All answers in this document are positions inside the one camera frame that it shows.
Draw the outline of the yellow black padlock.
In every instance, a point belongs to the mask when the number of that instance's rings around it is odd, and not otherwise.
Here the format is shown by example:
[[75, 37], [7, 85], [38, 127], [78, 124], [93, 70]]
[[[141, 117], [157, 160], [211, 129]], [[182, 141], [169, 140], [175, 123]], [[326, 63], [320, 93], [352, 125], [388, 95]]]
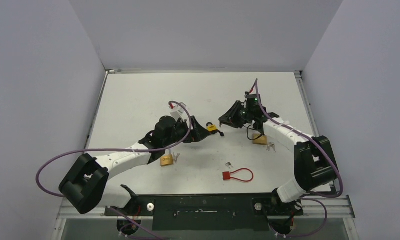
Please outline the yellow black padlock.
[[216, 125], [211, 122], [206, 123], [206, 129], [210, 132], [211, 135], [219, 134], [221, 137], [224, 137], [224, 133], [220, 131]]

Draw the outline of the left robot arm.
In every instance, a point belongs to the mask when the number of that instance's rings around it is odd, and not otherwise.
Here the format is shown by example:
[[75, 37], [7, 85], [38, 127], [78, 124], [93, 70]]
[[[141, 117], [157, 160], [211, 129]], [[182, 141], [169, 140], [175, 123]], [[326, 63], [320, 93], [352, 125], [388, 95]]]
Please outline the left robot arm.
[[80, 213], [96, 207], [117, 207], [124, 215], [136, 211], [135, 193], [125, 185], [108, 185], [111, 178], [132, 168], [148, 165], [162, 157], [175, 143], [196, 143], [211, 133], [194, 116], [188, 120], [163, 116], [141, 140], [125, 151], [92, 157], [80, 155], [59, 184], [59, 192]]

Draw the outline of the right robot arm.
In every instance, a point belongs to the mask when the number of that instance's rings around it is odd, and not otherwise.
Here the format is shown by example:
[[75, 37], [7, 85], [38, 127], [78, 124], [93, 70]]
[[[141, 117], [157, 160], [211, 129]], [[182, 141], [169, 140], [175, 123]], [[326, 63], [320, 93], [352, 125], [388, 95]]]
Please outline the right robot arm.
[[330, 141], [325, 136], [311, 136], [296, 130], [279, 115], [267, 112], [258, 94], [237, 100], [219, 119], [220, 125], [240, 129], [246, 124], [293, 153], [293, 177], [272, 191], [268, 210], [281, 215], [301, 197], [317, 187], [340, 177]]

